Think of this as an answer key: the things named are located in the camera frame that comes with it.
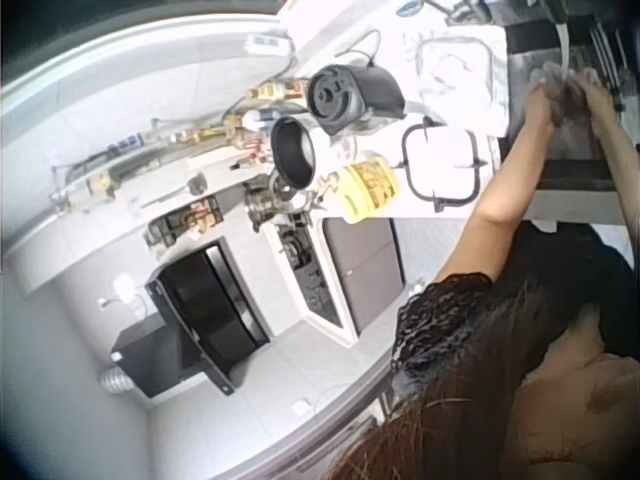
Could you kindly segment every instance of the woman's right hand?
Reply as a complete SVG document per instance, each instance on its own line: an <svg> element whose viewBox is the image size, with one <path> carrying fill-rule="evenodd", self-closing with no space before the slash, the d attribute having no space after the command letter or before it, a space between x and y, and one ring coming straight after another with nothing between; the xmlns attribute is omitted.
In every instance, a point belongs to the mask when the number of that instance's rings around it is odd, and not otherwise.
<svg viewBox="0 0 640 480"><path fill-rule="evenodd" d="M573 74L572 79L580 85L585 94L587 105L591 111L593 132L598 138L601 138L609 127L618 123L613 99L609 91L597 81L597 77L591 76L590 78L589 75L580 73Z"/></svg>

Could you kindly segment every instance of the long brown hair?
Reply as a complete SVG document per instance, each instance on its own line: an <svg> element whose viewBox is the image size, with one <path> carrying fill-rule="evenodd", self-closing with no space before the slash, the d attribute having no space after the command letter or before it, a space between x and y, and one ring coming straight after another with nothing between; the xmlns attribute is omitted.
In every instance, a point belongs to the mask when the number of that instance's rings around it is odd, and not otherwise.
<svg viewBox="0 0 640 480"><path fill-rule="evenodd" d="M509 431L516 390L567 327L523 292L491 309L460 365L345 454L327 480L527 478Z"/></svg>

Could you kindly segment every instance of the person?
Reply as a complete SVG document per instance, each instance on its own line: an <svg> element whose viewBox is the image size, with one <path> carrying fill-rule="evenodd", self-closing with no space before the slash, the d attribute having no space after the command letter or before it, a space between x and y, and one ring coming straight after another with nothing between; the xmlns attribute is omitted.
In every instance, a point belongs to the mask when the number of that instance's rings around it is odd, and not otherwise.
<svg viewBox="0 0 640 480"><path fill-rule="evenodd" d="M571 74L638 258L638 154L611 97ZM328 480L640 478L638 284L588 225L523 222L555 131L545 85L460 240L398 312L391 419Z"/></svg>

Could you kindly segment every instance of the running water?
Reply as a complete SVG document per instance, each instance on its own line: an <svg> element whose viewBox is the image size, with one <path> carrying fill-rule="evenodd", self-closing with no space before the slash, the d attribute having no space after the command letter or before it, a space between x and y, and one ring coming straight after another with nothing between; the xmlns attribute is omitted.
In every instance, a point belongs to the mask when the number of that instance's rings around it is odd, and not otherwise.
<svg viewBox="0 0 640 480"><path fill-rule="evenodd" d="M562 50L562 79L566 80L569 75L569 29L567 24L556 25L558 37L560 37L560 48Z"/></svg>

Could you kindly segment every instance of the yellow container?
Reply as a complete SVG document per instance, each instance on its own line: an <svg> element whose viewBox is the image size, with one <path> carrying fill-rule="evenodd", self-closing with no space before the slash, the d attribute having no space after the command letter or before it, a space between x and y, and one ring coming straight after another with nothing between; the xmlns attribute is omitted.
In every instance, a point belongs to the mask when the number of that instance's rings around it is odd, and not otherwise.
<svg viewBox="0 0 640 480"><path fill-rule="evenodd" d="M347 223L358 223L389 206L400 194L398 179L379 155L337 172L334 193Z"/></svg>

